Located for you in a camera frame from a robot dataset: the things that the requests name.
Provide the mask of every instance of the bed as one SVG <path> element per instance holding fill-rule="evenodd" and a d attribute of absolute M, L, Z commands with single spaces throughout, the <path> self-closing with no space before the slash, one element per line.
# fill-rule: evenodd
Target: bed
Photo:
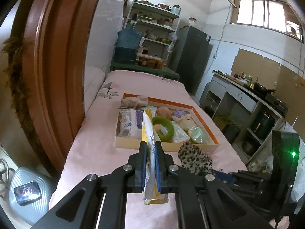
<path fill-rule="evenodd" d="M 109 83 L 112 83 L 110 88 L 103 88 Z M 147 73 L 117 70 L 107 75 L 96 99 L 86 113 L 50 201 L 50 208 L 88 174 L 95 173 L 98 176 L 109 174 L 127 163 L 131 154 L 137 153 L 137 150 L 114 147 L 118 108 L 124 93 L 146 95 L 195 107 L 220 144 L 215 152 L 208 153 L 214 162 L 212 168 L 226 173 L 240 169 L 247 170 L 212 119 L 190 98 L 183 84 Z M 177 165 L 181 165 L 177 153 L 169 154 L 173 156 Z M 128 194 L 125 228 L 177 229 L 173 194 L 169 194 L 169 200 L 167 204 L 146 206 L 143 203 L 143 194 Z"/>

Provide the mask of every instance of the purple package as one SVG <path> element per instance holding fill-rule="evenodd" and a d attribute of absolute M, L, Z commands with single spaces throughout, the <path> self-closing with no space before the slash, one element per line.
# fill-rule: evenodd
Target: purple package
<path fill-rule="evenodd" d="M 185 115 L 186 112 L 182 110 L 176 110 L 172 113 L 173 116 L 177 116 L 179 119 L 181 118 L 182 115 Z"/>

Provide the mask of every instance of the cardboard box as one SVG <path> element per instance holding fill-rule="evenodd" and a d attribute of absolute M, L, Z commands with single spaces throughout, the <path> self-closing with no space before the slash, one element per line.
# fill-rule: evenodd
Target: cardboard box
<path fill-rule="evenodd" d="M 123 97 L 129 97 L 129 96 L 138 96 L 138 95 L 132 95 L 132 94 L 124 94 Z M 209 127 L 206 125 L 204 120 L 200 117 L 199 113 L 196 111 L 196 109 L 190 105 L 185 105 L 181 103 L 156 99 L 156 98 L 148 98 L 148 104 L 150 106 L 156 106 L 156 107 L 168 107 L 170 109 L 175 110 L 182 110 L 189 112 L 192 115 L 192 119 L 195 121 L 195 123 L 201 127 L 205 132 L 209 135 L 209 141 L 207 144 L 195 144 L 196 146 L 200 147 L 202 150 L 206 152 L 213 152 L 215 151 L 218 146 L 219 142 L 217 141 L 216 137 L 213 135 Z M 128 148 L 128 149 L 135 149 L 138 150 L 140 147 L 141 140 L 134 139 L 134 138 L 123 138 L 118 137 L 120 131 L 120 123 L 119 123 L 119 116 L 117 120 L 117 126 L 116 126 L 116 134 L 115 134 L 115 147 L 117 148 Z M 180 143 L 167 143 L 162 142 L 162 146 L 164 148 L 164 151 L 166 152 L 177 152 L 179 151 L 181 145 L 183 142 Z"/>

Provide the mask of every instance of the bottle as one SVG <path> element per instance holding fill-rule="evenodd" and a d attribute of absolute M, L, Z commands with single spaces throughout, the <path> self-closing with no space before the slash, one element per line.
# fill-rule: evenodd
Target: bottle
<path fill-rule="evenodd" d="M 134 29 L 137 24 L 138 14 L 134 14 L 130 21 L 130 28 L 118 32 L 115 43 L 113 61 L 124 64 L 135 64 L 137 52 L 142 38 L 142 33 Z"/>
<path fill-rule="evenodd" d="M 248 82 L 247 86 L 250 87 L 251 83 L 252 83 L 252 76 L 249 75 L 247 78 L 246 78 L 246 81 Z"/>

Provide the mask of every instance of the frying pan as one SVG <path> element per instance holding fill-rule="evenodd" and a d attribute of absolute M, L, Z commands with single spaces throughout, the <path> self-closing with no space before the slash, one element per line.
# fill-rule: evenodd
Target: frying pan
<path fill-rule="evenodd" d="M 254 83 L 254 90 L 256 92 L 259 92 L 261 95 L 263 95 L 264 97 L 268 94 L 268 93 L 274 93 L 275 92 L 275 89 L 266 89 L 263 85 L 255 82 Z"/>

